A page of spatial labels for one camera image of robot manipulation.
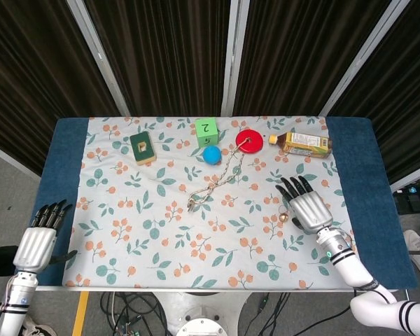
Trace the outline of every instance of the bottle cap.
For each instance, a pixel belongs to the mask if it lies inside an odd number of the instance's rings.
[[[277,135],[275,135],[275,134],[269,135],[269,143],[271,145],[275,145],[277,143],[277,139],[278,139]]]

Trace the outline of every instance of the yellow floor marking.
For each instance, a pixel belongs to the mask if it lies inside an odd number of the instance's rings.
[[[81,336],[83,333],[83,324],[85,318],[85,310],[87,309],[87,301],[89,292],[81,292],[79,296],[78,308],[76,310],[75,325],[71,336]]]

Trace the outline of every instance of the floral tablecloth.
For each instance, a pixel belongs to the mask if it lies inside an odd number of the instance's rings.
[[[293,290],[348,288],[316,245],[291,222],[275,184],[303,175],[331,210],[333,225],[351,231],[333,154],[287,155],[270,134],[329,136],[324,118],[217,118],[223,164],[197,147],[196,118],[91,118],[80,171],[66,286]],[[245,129],[264,136],[246,154],[241,174],[188,213],[188,196],[219,176]],[[157,160],[138,166],[129,137],[147,130]],[[237,165],[239,154],[231,161]],[[289,220],[279,221],[287,212]]]

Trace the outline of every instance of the metal base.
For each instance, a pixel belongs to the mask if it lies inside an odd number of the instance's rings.
[[[224,292],[198,296],[165,292],[155,296],[163,306],[173,335],[237,336],[239,315],[250,294]]]

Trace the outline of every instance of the blue ball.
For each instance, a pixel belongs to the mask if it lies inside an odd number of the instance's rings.
[[[209,165],[216,165],[221,161],[221,150],[216,146],[206,147],[202,157]]]

